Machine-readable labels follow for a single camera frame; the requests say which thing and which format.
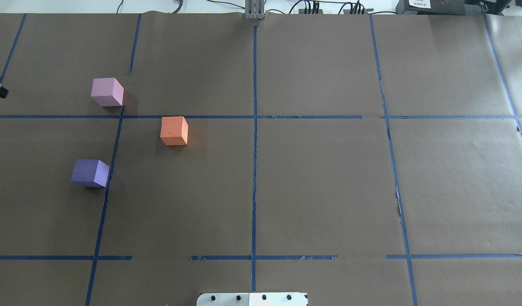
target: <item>white bracket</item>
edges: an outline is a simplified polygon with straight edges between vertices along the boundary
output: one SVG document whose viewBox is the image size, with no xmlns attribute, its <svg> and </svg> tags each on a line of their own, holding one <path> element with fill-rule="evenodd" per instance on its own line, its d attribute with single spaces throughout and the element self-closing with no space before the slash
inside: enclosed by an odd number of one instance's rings
<svg viewBox="0 0 522 306">
<path fill-rule="evenodd" d="M 300 292 L 255 292 L 201 294 L 197 306 L 308 306 L 308 294 Z"/>
<path fill-rule="evenodd" d="M 265 0 L 245 0 L 246 19 L 265 18 Z"/>
</svg>

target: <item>black box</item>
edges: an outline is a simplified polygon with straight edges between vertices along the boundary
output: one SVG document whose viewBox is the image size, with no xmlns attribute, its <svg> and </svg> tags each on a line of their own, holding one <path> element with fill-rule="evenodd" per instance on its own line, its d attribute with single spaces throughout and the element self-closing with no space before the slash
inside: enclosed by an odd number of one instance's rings
<svg viewBox="0 0 522 306">
<path fill-rule="evenodd" d="M 395 12 L 403 15 L 466 15 L 465 0 L 399 0 Z"/>
</svg>

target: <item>purple cube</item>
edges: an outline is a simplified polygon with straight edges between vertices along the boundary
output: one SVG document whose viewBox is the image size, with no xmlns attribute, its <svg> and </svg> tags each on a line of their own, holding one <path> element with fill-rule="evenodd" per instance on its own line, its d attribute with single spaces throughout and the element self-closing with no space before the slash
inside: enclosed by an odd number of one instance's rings
<svg viewBox="0 0 522 306">
<path fill-rule="evenodd" d="M 98 159 L 76 159 L 71 181 L 84 187 L 105 187 L 110 167 Z"/>
<path fill-rule="evenodd" d="M 93 80 L 91 97 L 102 107 L 122 106 L 123 91 L 123 86 L 114 77 L 96 78 Z"/>
</svg>

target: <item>cube side face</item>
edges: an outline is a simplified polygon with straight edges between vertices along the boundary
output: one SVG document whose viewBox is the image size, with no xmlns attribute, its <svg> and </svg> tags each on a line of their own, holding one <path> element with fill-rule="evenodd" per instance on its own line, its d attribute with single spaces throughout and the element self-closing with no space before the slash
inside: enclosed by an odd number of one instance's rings
<svg viewBox="0 0 522 306">
<path fill-rule="evenodd" d="M 91 97 L 102 107 L 122 106 L 124 89 L 117 79 L 96 78 L 93 80 Z"/>
<path fill-rule="evenodd" d="M 109 173 L 110 167 L 102 161 L 98 161 L 98 164 L 96 165 L 94 183 L 97 184 L 98 187 L 105 187 L 106 183 L 108 182 Z"/>
<path fill-rule="evenodd" d="M 82 186 L 91 187 L 89 185 L 94 182 L 97 165 L 97 159 L 76 159 L 70 180 Z"/>
<path fill-rule="evenodd" d="M 187 134 L 183 134 L 183 125 L 187 122 L 182 116 L 177 117 L 163 117 L 161 119 L 161 140 L 165 145 L 186 145 Z"/>
</svg>

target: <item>orange cube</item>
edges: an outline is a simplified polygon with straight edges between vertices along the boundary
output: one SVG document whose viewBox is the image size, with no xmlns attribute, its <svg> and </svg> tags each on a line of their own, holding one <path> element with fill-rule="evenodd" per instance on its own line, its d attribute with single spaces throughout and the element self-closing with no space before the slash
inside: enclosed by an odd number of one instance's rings
<svg viewBox="0 0 522 306">
<path fill-rule="evenodd" d="M 161 140 L 165 145 L 186 145 L 189 125 L 185 118 L 163 117 L 161 125 Z"/>
</svg>

